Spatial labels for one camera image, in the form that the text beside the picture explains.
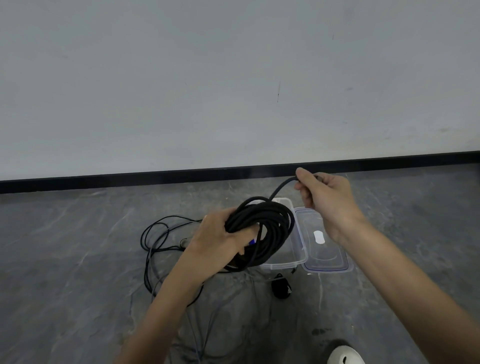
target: white label on lid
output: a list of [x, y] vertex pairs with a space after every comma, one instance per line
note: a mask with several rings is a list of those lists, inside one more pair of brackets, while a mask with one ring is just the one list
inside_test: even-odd
[[315, 241], [317, 242], [317, 244], [325, 243], [324, 233], [322, 233], [320, 230], [314, 231], [313, 235], [315, 237]]

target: transparent storage box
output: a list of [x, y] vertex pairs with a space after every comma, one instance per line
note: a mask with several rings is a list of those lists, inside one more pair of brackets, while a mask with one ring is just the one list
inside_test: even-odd
[[[295, 215], [293, 203], [289, 198], [275, 197], [273, 201], [285, 205]], [[295, 225], [290, 236], [285, 240], [282, 247], [265, 263], [261, 264], [260, 267], [265, 269], [295, 268], [298, 264], [305, 262], [307, 258], [307, 249], [305, 248], [305, 243], [301, 239], [299, 226], [297, 219], [295, 218]]]
[[345, 250], [325, 232], [322, 216], [306, 207], [294, 209], [303, 246], [308, 259], [302, 264], [311, 273], [341, 273], [353, 269], [353, 261]]

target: baseboard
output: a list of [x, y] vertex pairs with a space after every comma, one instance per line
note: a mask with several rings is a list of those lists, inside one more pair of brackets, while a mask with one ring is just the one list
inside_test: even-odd
[[292, 176], [297, 167], [327, 173], [480, 163], [480, 151], [263, 166], [166, 170], [0, 182], [0, 194]]

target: white shoe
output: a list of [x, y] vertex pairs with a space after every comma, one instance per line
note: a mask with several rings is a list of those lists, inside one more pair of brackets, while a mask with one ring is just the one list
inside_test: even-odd
[[353, 348], [342, 345], [332, 351], [327, 364], [365, 364], [365, 362]]

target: black bundled cable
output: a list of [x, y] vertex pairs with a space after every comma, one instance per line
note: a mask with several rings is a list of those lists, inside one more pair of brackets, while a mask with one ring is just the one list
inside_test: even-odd
[[[240, 206], [238, 206], [238, 208], [228, 217], [227, 221], [225, 222], [225, 230], [227, 232], [237, 232], [254, 224], [259, 224], [260, 229], [258, 231], [255, 243], [245, 247], [244, 255], [236, 254], [232, 261], [227, 266], [225, 266], [225, 270], [227, 272], [224, 273], [241, 272], [248, 267], [259, 266], [260, 264], [265, 263], [275, 252], [277, 252], [282, 247], [285, 240], [289, 237], [290, 233], [293, 230], [293, 226], [295, 224], [295, 217], [288, 207], [272, 200], [287, 183], [296, 180], [296, 177], [291, 177], [287, 179], [275, 189], [275, 191], [269, 198], [256, 196], [247, 199]], [[255, 200], [261, 200], [262, 202], [257, 204], [250, 204], [252, 201]], [[173, 227], [169, 227], [168, 224], [164, 222], [164, 220], [167, 218], [181, 218], [183, 220], [186, 220], [186, 222], [180, 223]], [[185, 225], [199, 222], [202, 222], [202, 220], [194, 220], [183, 216], [170, 215], [155, 221], [143, 231], [140, 237], [140, 245], [145, 251], [148, 252], [145, 261], [144, 284], [147, 290], [153, 296], [156, 295], [156, 292], [154, 292], [155, 287], [152, 287], [148, 275], [152, 257], [156, 253], [167, 251], [183, 252], [185, 248], [181, 244], [169, 246], [167, 248], [162, 248], [162, 246], [167, 240], [168, 235], [171, 231], [181, 228]], [[166, 229], [149, 246], [147, 244], [147, 238], [152, 228], [156, 225], [162, 225]], [[262, 232], [264, 229], [266, 229], [266, 233], [265, 236], [262, 238]], [[194, 303], [198, 299], [198, 297], [202, 293], [202, 290], [203, 286], [201, 287], [200, 292], [198, 293], [196, 298], [190, 304]]]

